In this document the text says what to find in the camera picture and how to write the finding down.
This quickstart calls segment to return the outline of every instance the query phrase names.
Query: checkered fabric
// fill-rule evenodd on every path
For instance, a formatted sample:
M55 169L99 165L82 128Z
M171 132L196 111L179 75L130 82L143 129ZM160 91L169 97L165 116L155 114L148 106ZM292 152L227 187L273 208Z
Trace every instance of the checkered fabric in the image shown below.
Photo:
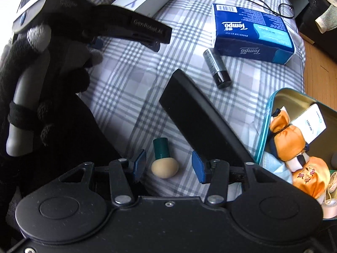
M280 3L289 3L264 1L274 11ZM153 194L205 197L208 188L199 184L193 171L192 148L158 102L177 68L196 82L253 155L271 94L283 87L304 92L305 50L293 19L284 19L296 47L296 54L285 66L223 57L233 85L217 89L203 58L203 52L212 47L211 5L215 2L270 13L245 0L170 0L155 18L173 28L171 43L154 53L139 43L104 38L104 61L91 70L90 87L81 97L124 157L132 157L140 148L147 151L144 183ZM284 14L290 16L290 10L284 8ZM155 160L152 141L158 137L169 139L171 156L180 164L179 172L166 180L155 177L149 169Z

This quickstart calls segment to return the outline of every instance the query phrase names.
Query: plaid bedsheet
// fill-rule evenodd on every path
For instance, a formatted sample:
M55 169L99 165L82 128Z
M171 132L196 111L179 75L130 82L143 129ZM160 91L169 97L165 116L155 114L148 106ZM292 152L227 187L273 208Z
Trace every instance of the plaid bedsheet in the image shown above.
M280 3L289 3L264 1L274 11ZM211 47L214 2L264 10L245 0L170 0L155 18L173 28L171 43L154 53L139 43L104 38L104 61L91 70L90 87L81 96L105 136L124 157L132 157L143 148L149 168L155 160L152 140L169 139L171 155L179 162L180 170L173 178L162 180L148 169L144 183L154 194L204 197L208 188L199 184L193 171L192 148L158 103L177 68L196 82L253 155L268 97L283 87L304 92L305 50L293 19L284 19L296 47L287 65L223 57L233 85L218 90L203 59L203 52ZM289 10L284 14L291 15Z

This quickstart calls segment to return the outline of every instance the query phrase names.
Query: tissue pack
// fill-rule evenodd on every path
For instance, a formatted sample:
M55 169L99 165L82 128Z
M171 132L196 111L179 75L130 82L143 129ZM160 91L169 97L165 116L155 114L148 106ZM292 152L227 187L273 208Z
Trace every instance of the tissue pack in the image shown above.
M212 41L220 55L285 64L294 43L283 20L257 10L213 4Z

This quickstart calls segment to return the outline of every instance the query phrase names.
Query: circular cover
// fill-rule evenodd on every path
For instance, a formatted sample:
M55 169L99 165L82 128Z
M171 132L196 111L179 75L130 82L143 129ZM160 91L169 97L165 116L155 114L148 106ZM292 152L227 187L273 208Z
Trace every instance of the circular cover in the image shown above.
M107 215L103 198L81 183L52 182L22 199L15 212L26 237L69 243L96 229Z
M322 221L319 203L286 182L250 188L233 202L231 214L244 231L275 243L308 237Z

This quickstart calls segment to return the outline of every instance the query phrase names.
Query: barcode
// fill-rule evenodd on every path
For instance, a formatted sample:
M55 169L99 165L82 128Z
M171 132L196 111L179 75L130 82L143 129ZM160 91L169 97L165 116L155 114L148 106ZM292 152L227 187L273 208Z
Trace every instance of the barcode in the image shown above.
M216 10L238 13L238 10L236 9L236 7L233 7L231 5L216 5Z

